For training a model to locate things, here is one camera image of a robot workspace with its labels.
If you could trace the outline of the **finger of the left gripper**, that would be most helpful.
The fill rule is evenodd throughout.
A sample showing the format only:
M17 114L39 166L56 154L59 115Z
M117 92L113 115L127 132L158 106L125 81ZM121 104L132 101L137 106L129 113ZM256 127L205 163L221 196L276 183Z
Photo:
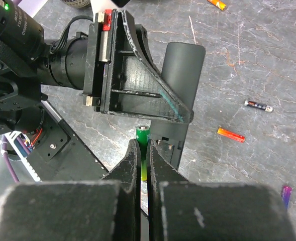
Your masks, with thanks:
M161 77L149 44L142 50L134 17L113 10L104 67L101 113L188 124L193 111Z
M142 50L146 50L147 46L147 32L146 29L141 24L136 24L136 35L139 42L139 45Z

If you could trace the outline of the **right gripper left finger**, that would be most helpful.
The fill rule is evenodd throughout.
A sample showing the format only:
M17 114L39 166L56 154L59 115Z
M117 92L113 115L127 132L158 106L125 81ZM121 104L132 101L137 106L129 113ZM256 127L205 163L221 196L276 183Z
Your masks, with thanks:
M0 197L0 240L139 240L140 158L132 139L103 179L7 188Z

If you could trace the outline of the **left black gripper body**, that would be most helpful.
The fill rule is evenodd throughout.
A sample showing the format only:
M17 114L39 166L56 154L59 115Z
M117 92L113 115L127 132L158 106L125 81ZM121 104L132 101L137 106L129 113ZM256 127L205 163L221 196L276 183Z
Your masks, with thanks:
M96 13L94 23L90 24L85 59L83 85L83 104L99 112L102 104L103 75L106 63L107 42L113 10L106 9Z

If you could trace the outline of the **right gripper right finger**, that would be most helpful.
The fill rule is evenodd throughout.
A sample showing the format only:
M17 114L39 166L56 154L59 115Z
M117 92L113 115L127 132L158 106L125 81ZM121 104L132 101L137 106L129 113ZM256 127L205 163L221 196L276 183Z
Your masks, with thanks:
M151 240L296 240L280 195L257 183L193 183L151 141L148 151Z

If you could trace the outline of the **green battery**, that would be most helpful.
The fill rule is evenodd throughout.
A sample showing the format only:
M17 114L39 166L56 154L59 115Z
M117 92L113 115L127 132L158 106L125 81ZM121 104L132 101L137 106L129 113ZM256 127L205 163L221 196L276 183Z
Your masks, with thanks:
M150 127L137 126L136 127L136 140L140 147L141 152L141 180L147 180L147 148L150 140Z

